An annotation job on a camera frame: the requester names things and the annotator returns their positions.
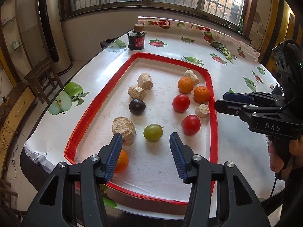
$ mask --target drawer handle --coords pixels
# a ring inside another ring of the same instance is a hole
[[[19,111],[16,113],[15,117],[17,117],[18,113],[20,112],[21,108],[24,106],[25,102],[23,102],[22,106],[19,108]]]

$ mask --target window frame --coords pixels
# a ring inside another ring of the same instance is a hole
[[[235,30],[235,31],[238,30],[238,28],[239,28],[238,25],[236,25],[228,20],[225,20],[219,16],[216,16],[214,14],[201,10],[202,1],[203,0],[198,0],[197,8],[191,8],[191,7],[182,6],[182,5],[178,5],[178,4],[172,4],[172,3],[155,2],[152,0],[122,1],[122,2],[112,2],[112,3],[103,3],[103,0],[99,0],[98,5],[77,9],[75,11],[72,11],[71,0],[60,0],[60,5],[61,5],[61,18],[62,19],[66,19],[71,16],[76,16],[76,15],[80,15],[80,14],[87,13],[87,12],[95,12],[95,11],[99,11],[99,10],[107,10],[107,9],[113,9],[113,8],[119,9],[119,8],[126,8],[126,7],[127,8],[136,8],[136,7],[144,8],[144,7],[146,7],[146,8],[169,9],[172,11],[184,12],[186,14],[189,14],[189,15],[191,14],[191,15],[194,15],[195,17],[200,17],[201,19],[211,20],[215,23],[219,23],[222,25],[225,25],[225,23],[227,22],[227,23],[231,24],[231,28],[233,30]],[[240,22],[242,21],[242,19],[245,18],[247,8],[248,8],[248,1],[249,0],[244,0],[243,9],[242,9],[241,17],[240,17]]]

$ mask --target orange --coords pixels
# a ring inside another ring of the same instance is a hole
[[[204,86],[198,86],[194,90],[194,99],[196,102],[203,103],[210,99],[210,91]]]
[[[188,94],[194,89],[194,83],[190,78],[183,77],[178,81],[178,88],[182,93]]]
[[[121,150],[121,153],[118,158],[116,165],[115,173],[121,173],[126,170],[128,166],[128,155],[124,150]]]

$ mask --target root vegetable chunk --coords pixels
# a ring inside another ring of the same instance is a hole
[[[119,132],[122,135],[123,145],[129,146],[134,142],[136,129],[131,119],[126,117],[117,117],[113,121],[112,132]]]
[[[145,90],[140,88],[139,86],[132,85],[128,88],[127,92],[132,98],[138,98],[140,100],[143,100],[143,98],[145,97]]]
[[[200,118],[204,118],[209,114],[209,107],[205,104],[201,104],[197,107],[195,114]]]
[[[138,78],[138,84],[139,87],[141,87],[144,90],[149,90],[153,87],[153,82],[150,74],[148,72],[144,72],[140,74]]]
[[[198,77],[194,74],[194,72],[192,70],[187,70],[184,73],[184,77],[190,78],[193,81],[194,86],[197,85],[200,82]]]

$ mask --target red label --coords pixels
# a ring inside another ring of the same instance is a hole
[[[142,47],[144,46],[144,37],[136,37],[134,41],[135,47]]]

